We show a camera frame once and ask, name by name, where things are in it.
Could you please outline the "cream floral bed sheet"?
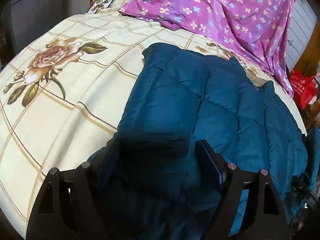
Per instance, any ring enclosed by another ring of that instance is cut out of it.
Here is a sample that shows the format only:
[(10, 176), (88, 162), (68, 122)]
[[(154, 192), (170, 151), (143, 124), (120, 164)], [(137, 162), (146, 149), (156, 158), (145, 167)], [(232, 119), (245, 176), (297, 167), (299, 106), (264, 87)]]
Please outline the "cream floral bed sheet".
[(113, 138), (152, 44), (236, 58), (253, 85), (273, 82), (305, 134), (292, 95), (273, 76), (211, 38), (122, 14), (128, 1), (104, 9), (100, 0), (92, 13), (63, 20), (1, 72), (1, 208), (18, 231), (26, 232), (52, 167), (76, 168)]

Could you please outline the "purple floral quilt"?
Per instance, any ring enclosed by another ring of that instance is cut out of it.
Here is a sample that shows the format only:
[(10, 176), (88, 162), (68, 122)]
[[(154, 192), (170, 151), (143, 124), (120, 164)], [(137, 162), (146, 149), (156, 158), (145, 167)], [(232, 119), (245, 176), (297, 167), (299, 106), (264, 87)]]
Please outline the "purple floral quilt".
[(295, 0), (130, 0), (120, 12), (211, 38), (257, 64), (289, 94), (286, 44)]

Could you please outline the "grey refrigerator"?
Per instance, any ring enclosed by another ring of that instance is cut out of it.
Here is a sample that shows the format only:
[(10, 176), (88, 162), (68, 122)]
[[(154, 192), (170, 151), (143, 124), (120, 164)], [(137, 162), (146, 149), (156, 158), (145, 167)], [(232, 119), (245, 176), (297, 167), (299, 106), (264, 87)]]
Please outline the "grey refrigerator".
[(1, 18), (9, 50), (17, 55), (58, 23), (85, 13), (88, 7), (89, 0), (9, 0)]

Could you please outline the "red shopping bag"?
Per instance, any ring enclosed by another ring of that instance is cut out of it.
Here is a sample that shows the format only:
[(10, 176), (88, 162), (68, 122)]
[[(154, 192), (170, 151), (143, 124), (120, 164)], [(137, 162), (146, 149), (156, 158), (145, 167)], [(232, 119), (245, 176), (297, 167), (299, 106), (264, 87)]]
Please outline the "red shopping bag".
[(313, 80), (314, 76), (305, 77), (299, 70), (295, 70), (289, 78), (293, 89), (293, 99), (300, 110), (304, 110), (313, 97), (317, 95)]

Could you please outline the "blue quilted down jacket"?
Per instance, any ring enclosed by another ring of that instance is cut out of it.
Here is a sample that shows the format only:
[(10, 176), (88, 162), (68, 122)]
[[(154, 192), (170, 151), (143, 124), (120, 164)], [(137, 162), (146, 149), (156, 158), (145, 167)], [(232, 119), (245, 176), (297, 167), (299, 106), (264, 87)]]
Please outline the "blue quilted down jacket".
[(267, 81), (253, 85), (238, 60), (164, 43), (143, 51), (117, 132), (91, 156), (95, 198), (110, 239), (199, 239), (220, 194), (196, 155), (206, 140), (242, 170), (270, 172), (288, 222), (302, 202), (293, 176), (314, 184), (319, 131), (304, 137)]

